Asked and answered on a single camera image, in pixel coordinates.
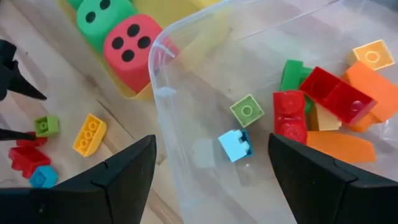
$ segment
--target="clear plastic container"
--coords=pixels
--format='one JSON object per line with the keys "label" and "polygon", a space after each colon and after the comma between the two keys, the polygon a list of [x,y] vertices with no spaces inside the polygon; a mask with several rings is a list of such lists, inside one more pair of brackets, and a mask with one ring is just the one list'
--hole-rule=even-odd
{"label": "clear plastic container", "polygon": [[[379,39],[397,58],[397,10],[393,0],[230,0],[158,36],[150,75],[185,223],[295,223],[267,154],[284,63],[302,60],[340,76],[350,50]],[[398,83],[397,66],[379,73]],[[248,94],[265,116],[248,127],[254,155],[231,163],[217,138],[241,128],[229,107]],[[377,151],[377,162],[355,165],[398,180],[397,132],[398,116],[349,132]],[[201,168],[197,152],[208,147],[218,160]]]}

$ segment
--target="dice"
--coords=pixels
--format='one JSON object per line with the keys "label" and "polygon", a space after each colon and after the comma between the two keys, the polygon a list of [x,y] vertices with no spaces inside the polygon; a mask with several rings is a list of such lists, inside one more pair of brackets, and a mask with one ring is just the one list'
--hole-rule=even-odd
{"label": "dice", "polygon": [[84,0],[77,10],[76,23],[87,42],[102,54],[107,34],[136,13],[128,0]]}
{"label": "dice", "polygon": [[139,93],[150,83],[150,47],[162,28],[147,15],[135,15],[117,25],[104,43],[104,57],[115,74]]}

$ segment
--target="wooden surface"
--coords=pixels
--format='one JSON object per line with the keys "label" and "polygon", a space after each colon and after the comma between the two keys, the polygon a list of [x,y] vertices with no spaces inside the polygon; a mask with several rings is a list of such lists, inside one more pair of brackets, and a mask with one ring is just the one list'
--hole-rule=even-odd
{"label": "wooden surface", "polygon": [[[156,134],[157,166],[142,223],[182,223],[154,102],[121,98],[104,71],[94,65],[95,61],[86,61],[88,67],[92,66],[86,71],[77,70],[65,60],[72,57],[72,53],[60,55],[49,44],[56,39],[48,40],[52,36],[45,39],[45,34],[30,23],[20,7],[16,7],[21,6],[19,3],[21,1],[1,1],[0,38],[17,45],[16,59],[23,76],[48,100],[38,101],[9,93],[0,102],[0,128],[32,131],[34,119],[47,114],[58,116],[60,134],[49,138],[40,150],[51,157],[60,182],[93,167],[141,137]],[[72,144],[88,113],[105,121],[108,130],[97,152],[83,158],[72,149]],[[0,143],[0,187],[29,186],[21,172],[11,169],[7,153],[13,146],[14,141]]]}

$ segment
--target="lime green lego brick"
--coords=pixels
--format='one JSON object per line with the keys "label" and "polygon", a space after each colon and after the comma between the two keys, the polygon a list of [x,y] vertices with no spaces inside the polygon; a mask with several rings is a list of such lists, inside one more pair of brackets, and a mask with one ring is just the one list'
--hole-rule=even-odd
{"label": "lime green lego brick", "polygon": [[56,116],[44,116],[35,120],[35,132],[37,137],[48,137],[60,131]]}
{"label": "lime green lego brick", "polygon": [[137,11],[128,0],[86,0],[77,10],[76,23],[87,42],[102,54],[107,34],[135,14]]}
{"label": "lime green lego brick", "polygon": [[232,113],[244,128],[264,115],[263,110],[253,98],[252,94],[249,94],[242,100],[239,100],[230,108]]}

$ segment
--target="light blue lego brick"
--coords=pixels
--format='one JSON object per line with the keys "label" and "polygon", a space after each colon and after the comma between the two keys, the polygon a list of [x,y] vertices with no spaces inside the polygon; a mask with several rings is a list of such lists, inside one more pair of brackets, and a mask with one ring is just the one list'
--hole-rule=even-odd
{"label": "light blue lego brick", "polygon": [[249,133],[248,133],[248,131],[246,129],[243,129],[242,130],[242,134],[243,134],[242,141],[248,142],[248,144],[250,146],[250,148],[248,150],[248,154],[244,158],[251,157],[253,155],[254,151],[253,151],[253,145],[251,144],[251,141],[250,141],[250,138],[249,138]]}
{"label": "light blue lego brick", "polygon": [[248,154],[250,145],[242,141],[243,133],[240,130],[230,130],[218,137],[231,162],[235,162]]}
{"label": "light blue lego brick", "polygon": [[38,166],[29,179],[32,187],[51,188],[58,180],[58,174],[51,166]]}

